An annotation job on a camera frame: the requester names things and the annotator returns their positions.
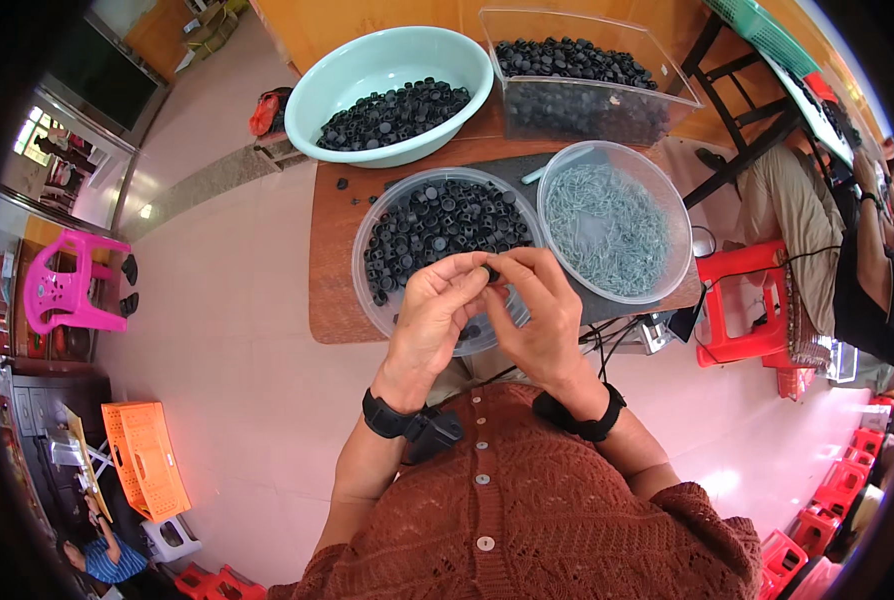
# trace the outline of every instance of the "black mat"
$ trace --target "black mat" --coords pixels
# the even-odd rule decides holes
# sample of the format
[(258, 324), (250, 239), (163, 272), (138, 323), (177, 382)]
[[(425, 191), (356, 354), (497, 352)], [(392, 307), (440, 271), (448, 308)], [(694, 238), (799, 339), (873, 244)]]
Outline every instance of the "black mat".
[[(487, 162), (474, 162), (463, 166), (489, 173), (490, 175), (497, 176), (498, 179), (504, 180), (523, 194), (524, 198), (530, 202), (533, 209), (537, 210), (537, 186), (540, 184), (540, 181), (537, 180), (534, 183), (525, 186), (521, 183), (520, 179), (525, 174), (536, 171), (547, 164), (551, 158), (553, 158), (553, 152), (538, 155), (530, 154), (526, 157), (514, 156), (513, 158), (502, 158), (497, 161), (489, 160)], [(393, 182), (389, 182), (385, 188), (391, 186), (392, 183)], [(579, 281), (575, 280), (568, 272), (564, 271), (564, 275), (567, 276), (567, 280), (570, 282), (571, 287), (573, 287), (573, 291), (579, 294), (580, 299), (583, 301), (583, 314), (580, 316), (580, 322), (584, 325), (598, 323), (604, 320), (606, 321), (608, 318), (622, 317), (631, 313), (649, 312), (651, 308), (660, 304), (658, 302), (646, 305), (616, 303), (601, 295), (594, 294)]]

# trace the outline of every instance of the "clear plastic container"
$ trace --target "clear plastic container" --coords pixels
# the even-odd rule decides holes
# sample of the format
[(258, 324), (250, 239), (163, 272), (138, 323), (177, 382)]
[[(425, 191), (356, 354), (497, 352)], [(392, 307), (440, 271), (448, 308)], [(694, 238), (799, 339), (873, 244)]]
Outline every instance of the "clear plastic container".
[[(485, 7), (480, 22), (490, 46), (490, 61), (501, 82), (507, 139), (602, 139), (632, 146), (652, 146), (691, 112), (703, 108), (680, 66), (641, 25), (600, 16), (546, 8)], [(582, 78), (506, 77), (497, 57), (498, 43), (517, 38), (543, 42), (547, 37), (584, 38), (604, 51), (628, 52), (652, 73), (657, 90)], [(537, 112), (564, 114), (538, 118)]]
[[(667, 239), (669, 241), (666, 266), (660, 279), (647, 294), (619, 295), (600, 289), (594, 283), (587, 281), (576, 267), (567, 261), (560, 247), (550, 235), (549, 218), (551, 215), (548, 214), (549, 202), (546, 200), (549, 198), (551, 184), (565, 170), (587, 164), (609, 164), (614, 169), (621, 170), (642, 184), (654, 198), (660, 210), (666, 214)], [(547, 165), (547, 171), (541, 177), (540, 186), (537, 188), (537, 214), (540, 218), (541, 230), (544, 233), (544, 242), (553, 251), (564, 269), (595, 294), (618, 303), (645, 305), (664, 298), (680, 285), (693, 260), (690, 219), (680, 194), (657, 165), (645, 159), (636, 150), (631, 150), (620, 144), (604, 141), (579, 142), (564, 148), (551, 158)], [(590, 243), (602, 244), (606, 242), (608, 235), (606, 232), (610, 228), (603, 219), (593, 215), (586, 215), (586, 217), (577, 215), (576, 223), (578, 231), (590, 235)]]
[[(381, 216), (394, 205), (405, 206), (409, 202), (410, 194), (419, 190), (425, 183), (440, 183), (443, 181), (459, 181), (469, 182), (472, 184), (486, 185), (492, 182), (497, 189), (501, 191), (512, 191), (517, 195), (514, 207), (520, 211), (523, 222), (526, 223), (533, 237), (534, 246), (543, 246), (543, 234), (541, 234), (540, 223), (537, 221), (537, 214), (533, 207), (530, 206), (526, 198), (518, 192), (514, 187), (506, 181), (495, 176), (477, 171), (476, 169), (467, 169), (463, 167), (446, 167), (441, 169), (429, 169), (398, 181), (390, 189), (385, 191), (383, 195), (374, 203), (370, 210), (367, 211), (360, 228), (357, 230), (357, 237), (354, 238), (354, 253), (352, 259), (351, 274), (354, 279), (354, 290), (357, 292), (357, 300), (360, 307), (366, 313), (367, 318), (374, 324), (377, 330), (387, 337), (393, 333), (394, 315), (400, 313), (400, 305), (404, 300), (403, 288), (387, 295), (387, 303), (383, 306), (377, 306), (373, 302), (373, 295), (367, 286), (367, 271), (363, 261), (363, 251), (367, 249), (370, 237), (373, 235), (374, 224), (380, 222)], [(524, 301), (517, 295), (513, 286), (507, 286), (510, 290), (510, 296), (507, 298), (507, 310), (510, 317), (517, 327), (523, 325), (530, 318), (530, 311), (527, 310)], [(468, 356), (488, 350), (497, 345), (497, 335), (490, 326), (486, 313), (481, 313), (467, 322), (467, 326), (477, 326), (480, 328), (480, 335), (465, 341), (457, 342), (453, 349), (453, 356)]]

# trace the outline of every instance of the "blue striped shirt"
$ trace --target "blue striped shirt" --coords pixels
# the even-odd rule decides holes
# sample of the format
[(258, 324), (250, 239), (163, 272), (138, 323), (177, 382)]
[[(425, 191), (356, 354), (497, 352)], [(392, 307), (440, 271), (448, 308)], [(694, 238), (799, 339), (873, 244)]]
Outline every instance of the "blue striped shirt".
[(101, 537), (87, 544), (84, 555), (87, 558), (87, 572), (105, 584), (118, 584), (130, 579), (137, 573), (146, 569), (147, 559), (114, 534), (114, 539), (120, 546), (120, 560), (114, 564), (107, 556), (107, 539)]

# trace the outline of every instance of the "window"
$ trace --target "window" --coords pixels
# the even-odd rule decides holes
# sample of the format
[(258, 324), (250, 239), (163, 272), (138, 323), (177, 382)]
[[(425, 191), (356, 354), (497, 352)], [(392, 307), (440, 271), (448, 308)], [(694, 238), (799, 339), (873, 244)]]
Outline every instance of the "window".
[(14, 152), (46, 166), (50, 164), (50, 154), (44, 153), (34, 144), (37, 138), (46, 138), (50, 128), (64, 129), (56, 119), (46, 114), (39, 106), (34, 106), (21, 127), (21, 133), (14, 142)]

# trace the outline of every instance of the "black cable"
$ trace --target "black cable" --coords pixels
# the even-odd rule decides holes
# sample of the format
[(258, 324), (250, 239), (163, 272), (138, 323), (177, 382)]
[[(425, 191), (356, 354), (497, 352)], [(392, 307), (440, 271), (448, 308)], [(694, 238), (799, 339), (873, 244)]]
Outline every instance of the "black cable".
[(607, 322), (605, 322), (605, 323), (601, 323), (601, 324), (597, 325), (596, 327), (594, 327), (593, 325), (592, 325), (592, 326), (591, 326), (591, 325), (588, 325), (587, 327), (590, 328), (590, 331), (588, 331), (588, 332), (584, 333), (583, 335), (581, 335), (581, 336), (579, 337), (579, 339), (577, 339), (577, 343), (578, 343), (578, 344), (579, 344), (579, 343), (580, 343), (580, 344), (583, 344), (583, 343), (585, 344), (586, 342), (590, 342), (592, 339), (596, 339), (597, 334), (598, 334), (599, 332), (601, 332), (601, 331), (603, 331), (603, 330), (606, 330), (609, 326), (611, 326), (612, 324), (616, 323), (616, 322), (619, 321), (620, 319), (621, 319), (620, 317), (613, 318), (613, 319), (611, 318), (609, 321), (607, 321)]
[[(832, 249), (833, 249), (833, 250), (836, 250), (836, 249), (839, 250), (839, 249), (840, 249), (840, 246), (825, 246), (825, 247), (822, 247), (821, 249), (817, 249), (817, 250), (814, 250), (814, 251), (812, 251), (812, 252), (808, 252), (808, 253), (807, 253), (807, 252), (804, 252), (804, 253), (802, 253), (802, 254), (800, 254), (800, 255), (799, 255), (799, 254), (796, 254), (796, 255), (794, 255), (794, 256), (792, 256), (792, 257), (789, 257), (787, 260), (782, 261), (779, 265), (777, 265), (777, 266), (775, 266), (775, 267), (765, 267), (765, 268), (763, 268), (763, 269), (754, 269), (754, 270), (750, 270), (750, 271), (749, 271), (749, 270), (746, 270), (746, 271), (743, 271), (742, 273), (741, 273), (741, 272), (738, 272), (738, 273), (737, 273), (737, 272), (731, 272), (729, 275), (726, 274), (725, 276), (722, 275), (721, 277), (718, 277), (713, 283), (710, 284), (709, 287), (707, 286), (706, 283), (703, 283), (703, 286), (704, 286), (705, 288), (707, 288), (706, 291), (710, 291), (711, 289), (713, 289), (713, 287), (714, 287), (715, 285), (717, 285), (717, 282), (719, 282), (720, 280), (722, 280), (722, 279), (724, 279), (724, 278), (728, 278), (728, 277), (729, 277), (729, 278), (732, 278), (732, 277), (736, 277), (737, 275), (738, 275), (738, 276), (741, 276), (741, 275), (745, 275), (745, 274), (746, 274), (746, 275), (749, 275), (749, 274), (752, 275), (753, 273), (759, 273), (759, 272), (762, 271), (762, 270), (763, 270), (763, 271), (766, 271), (766, 270), (769, 271), (770, 269), (782, 269), (782, 268), (786, 267), (787, 265), (789, 265), (790, 262), (792, 262), (793, 260), (796, 260), (797, 258), (803, 258), (803, 257), (807, 257), (807, 256), (808, 256), (808, 257), (811, 257), (811, 256), (814, 256), (814, 255), (816, 255), (816, 254), (819, 255), (820, 253), (822, 253), (822, 252), (824, 252), (824, 251), (827, 251), (828, 249), (829, 249), (829, 250), (832, 250)], [(703, 348), (703, 350), (705, 351), (705, 353), (707, 353), (707, 354), (710, 355), (710, 358), (711, 358), (715, 363), (717, 363), (717, 365), (729, 365), (729, 364), (732, 363), (732, 362), (733, 362), (733, 363), (737, 362), (737, 361), (727, 361), (727, 362), (722, 362), (722, 361), (717, 360), (717, 357), (714, 356), (714, 354), (713, 354), (712, 352), (710, 352), (710, 349), (708, 349), (708, 348), (704, 345), (704, 343), (701, 342), (700, 339), (696, 337), (696, 331), (693, 331), (693, 340), (694, 340), (695, 342), (697, 342), (697, 344), (698, 344), (701, 348)]]
[(699, 224), (696, 224), (696, 225), (695, 225), (695, 224), (692, 224), (692, 225), (690, 225), (690, 227), (691, 227), (692, 229), (695, 229), (695, 228), (696, 228), (697, 230), (699, 230), (699, 229), (700, 229), (700, 230), (704, 230), (707, 234), (708, 234), (708, 233), (710, 234), (710, 239), (714, 240), (714, 249), (713, 249), (713, 250), (710, 250), (710, 251), (707, 252), (704, 256), (700, 256), (700, 257), (699, 257), (699, 256), (696, 256), (696, 257), (694, 257), (694, 258), (710, 258), (710, 257), (712, 257), (712, 256), (714, 255), (714, 253), (717, 251), (717, 236), (714, 235), (714, 233), (713, 233), (712, 231), (708, 230), (708, 229), (707, 229), (706, 227), (704, 227), (702, 224), (700, 224), (700, 225), (699, 225)]
[[(702, 230), (705, 230), (705, 231), (706, 231), (707, 233), (709, 233), (711, 236), (714, 235), (712, 232), (710, 232), (710, 230), (708, 230), (706, 227), (704, 227), (704, 226), (701, 225), (701, 224), (700, 224), (700, 225), (699, 225), (699, 224), (696, 224), (696, 225), (693, 224), (692, 227), (694, 227), (694, 228), (696, 227), (696, 228), (700, 228), (700, 229), (702, 229)], [(820, 253), (823, 253), (824, 251), (828, 251), (828, 250), (832, 250), (832, 249), (833, 249), (833, 250), (836, 250), (836, 249), (839, 250), (839, 249), (840, 249), (840, 246), (825, 246), (825, 247), (822, 247), (821, 249), (817, 249), (817, 250), (814, 250), (814, 251), (812, 251), (812, 252), (808, 252), (808, 253), (807, 253), (807, 252), (804, 252), (804, 253), (802, 253), (802, 254), (800, 254), (800, 255), (799, 255), (799, 254), (796, 254), (796, 255), (794, 255), (794, 256), (792, 256), (792, 257), (790, 256), (790, 257), (787, 258), (786, 260), (782, 261), (780, 264), (775, 265), (775, 266), (772, 266), (772, 267), (764, 267), (763, 269), (754, 269), (754, 270), (750, 270), (750, 271), (749, 271), (749, 270), (746, 270), (746, 271), (744, 270), (742, 273), (741, 273), (741, 272), (738, 272), (738, 273), (737, 273), (737, 272), (731, 272), (729, 275), (726, 274), (725, 276), (722, 275), (721, 277), (718, 277), (716, 280), (714, 280), (714, 281), (710, 284), (709, 287), (707, 287), (707, 290), (708, 290), (708, 291), (711, 290), (715, 285), (717, 285), (718, 282), (720, 282), (720, 280), (722, 280), (722, 279), (724, 279), (724, 278), (728, 278), (728, 277), (729, 277), (729, 278), (732, 278), (732, 277), (737, 277), (737, 276), (741, 276), (741, 275), (743, 276), (743, 275), (745, 275), (745, 274), (746, 274), (746, 275), (749, 275), (749, 274), (752, 275), (753, 273), (759, 273), (759, 272), (762, 271), (762, 270), (763, 270), (763, 271), (766, 271), (766, 270), (769, 271), (769, 270), (771, 270), (771, 269), (782, 269), (782, 268), (786, 267), (787, 265), (789, 265), (790, 262), (796, 260), (797, 258), (805, 258), (805, 257), (807, 257), (807, 256), (808, 256), (808, 257), (811, 257), (811, 256), (814, 256), (814, 255), (816, 255), (816, 254), (819, 255)], [(596, 340), (596, 341), (597, 341), (597, 342), (596, 342), (596, 345), (594, 346), (594, 350), (600, 352), (600, 371), (599, 371), (599, 373), (597, 374), (597, 376), (600, 378), (601, 381), (604, 381), (604, 380), (606, 379), (607, 361), (609, 361), (609, 360), (610, 360), (610, 357), (614, 355), (614, 351), (617, 349), (617, 346), (620, 345), (620, 342), (623, 341), (623, 338), (625, 338), (625, 337), (627, 336), (627, 334), (629, 334), (630, 331), (633, 330), (633, 327), (634, 327), (637, 323), (640, 322), (640, 320), (639, 320), (638, 318), (635, 317), (635, 318), (633, 318), (633, 320), (632, 320), (630, 323), (624, 325), (621, 329), (619, 329), (619, 330), (617, 330), (617, 331), (615, 331), (615, 332), (609, 334), (609, 336), (607, 337), (607, 339), (604, 340), (604, 339), (603, 339), (603, 336), (602, 336), (602, 331), (605, 330), (605, 329), (607, 329), (607, 328), (608, 328), (609, 326), (611, 326), (612, 324), (616, 323), (619, 319), (620, 319), (620, 317), (613, 318), (613, 319), (611, 318), (609, 321), (607, 321), (607, 322), (605, 322), (605, 323), (602, 323), (602, 324), (600, 324), (600, 325), (597, 325), (596, 327), (594, 327), (593, 325), (592, 325), (592, 326), (591, 326), (591, 325), (588, 325), (588, 327), (590, 327), (590, 331), (584, 333), (584, 334), (581, 335), (579, 338), (577, 338), (577, 342), (580, 343), (580, 344), (583, 344), (583, 343), (585, 344), (585, 343), (587, 343), (587, 342), (590, 342), (591, 340)], [(614, 342), (613, 347), (610, 348), (610, 352), (609, 352), (606, 356), (604, 356), (604, 355), (603, 355), (603, 345), (604, 345), (605, 343), (607, 343), (607, 342), (611, 342), (611, 341), (613, 341), (618, 335), (621, 336), (620, 339), (618, 339), (616, 342)], [(718, 360), (717, 360), (717, 357), (714, 356), (714, 354), (713, 354), (712, 352), (710, 352), (710, 351), (707, 349), (707, 347), (703, 344), (703, 342), (700, 342), (700, 340), (697, 339), (697, 337), (696, 337), (696, 332), (695, 332), (695, 331), (693, 332), (693, 340), (695, 340), (695, 341), (700, 345), (700, 347), (703, 348), (703, 349), (705, 350), (705, 352), (706, 352), (707, 354), (710, 354), (710, 357), (714, 360), (715, 363), (717, 363), (717, 365), (729, 365), (729, 364), (730, 364), (729, 362), (724, 363), (724, 362), (720, 362), (720, 361), (718, 361)], [(487, 379), (486, 381), (484, 381), (484, 382), (483, 382), (482, 384), (480, 384), (480, 385), (487, 385), (488, 383), (492, 383), (492, 382), (496, 381), (497, 379), (502, 378), (504, 375), (507, 375), (508, 373), (512, 373), (513, 370), (516, 369), (516, 368), (517, 368), (516, 365), (511, 366), (509, 369), (508, 369), (508, 368), (505, 368), (504, 370), (502, 370), (501, 372), (497, 373), (497, 374), (494, 375), (493, 377)]]
[(484, 386), (484, 385), (487, 385), (488, 383), (493, 383), (494, 381), (496, 381), (496, 380), (502, 378), (504, 375), (507, 375), (508, 373), (512, 373), (516, 368), (517, 368), (517, 365), (510, 366), (509, 368), (505, 368), (504, 370), (502, 370), (501, 372), (497, 373), (497, 374), (494, 375), (493, 377), (487, 379), (486, 381), (484, 381), (484, 382), (481, 383), (480, 385), (481, 385), (481, 386)]
[(630, 322), (630, 325), (628, 325), (625, 329), (621, 330), (622, 333), (621, 333), (620, 339), (618, 339), (616, 342), (614, 342), (614, 345), (613, 345), (613, 347), (610, 348), (610, 351), (607, 354), (607, 357), (605, 359), (603, 359), (603, 362), (600, 363), (600, 372), (603, 374), (603, 378), (601, 379), (601, 381), (606, 381), (606, 378), (607, 378), (607, 361), (609, 361), (610, 357), (614, 355), (614, 352), (617, 350), (617, 346), (619, 346), (621, 344), (621, 342), (623, 341), (623, 338), (625, 338), (631, 331), (633, 331), (634, 326), (637, 326), (639, 324), (640, 324), (640, 319), (634, 318)]
[(811, 256), (814, 256), (814, 255), (816, 255), (816, 254), (819, 255), (820, 253), (822, 253), (822, 252), (824, 252), (824, 251), (827, 251), (828, 249), (829, 249), (829, 250), (832, 250), (832, 249), (833, 249), (833, 250), (836, 250), (836, 249), (837, 249), (837, 250), (840, 250), (840, 246), (825, 246), (825, 247), (822, 247), (821, 249), (817, 249), (817, 250), (814, 250), (814, 251), (812, 251), (812, 252), (808, 252), (808, 253), (807, 253), (807, 252), (804, 252), (804, 253), (802, 253), (802, 254), (800, 254), (800, 255), (799, 255), (799, 254), (796, 254), (796, 255), (794, 255), (794, 256), (788, 258), (787, 260), (784, 260), (784, 261), (781, 262), (779, 265), (774, 265), (774, 266), (771, 266), (771, 267), (764, 267), (763, 269), (754, 269), (754, 270), (750, 270), (750, 271), (749, 271), (749, 270), (746, 270), (746, 271), (744, 270), (744, 271), (742, 271), (742, 272), (738, 272), (738, 273), (737, 273), (737, 272), (731, 272), (731, 273), (729, 273), (729, 274), (721, 275), (720, 277), (718, 277), (717, 279), (715, 279), (715, 280), (710, 284), (710, 287), (708, 287), (707, 289), (708, 289), (708, 290), (712, 289), (715, 285), (717, 285), (717, 282), (719, 282), (720, 280), (723, 280), (724, 278), (728, 278), (728, 277), (729, 277), (729, 278), (734, 278), (734, 277), (741, 276), (741, 275), (745, 275), (745, 274), (746, 274), (746, 275), (749, 275), (749, 274), (752, 275), (753, 273), (759, 273), (759, 272), (762, 271), (762, 270), (763, 270), (763, 271), (766, 271), (766, 270), (767, 270), (767, 271), (770, 271), (771, 269), (783, 269), (784, 267), (786, 267), (787, 265), (789, 265), (791, 262), (793, 262), (793, 261), (794, 261), (795, 259), (797, 259), (797, 258), (804, 258), (804, 257), (807, 257), (807, 256), (808, 256), (808, 257), (811, 257)]

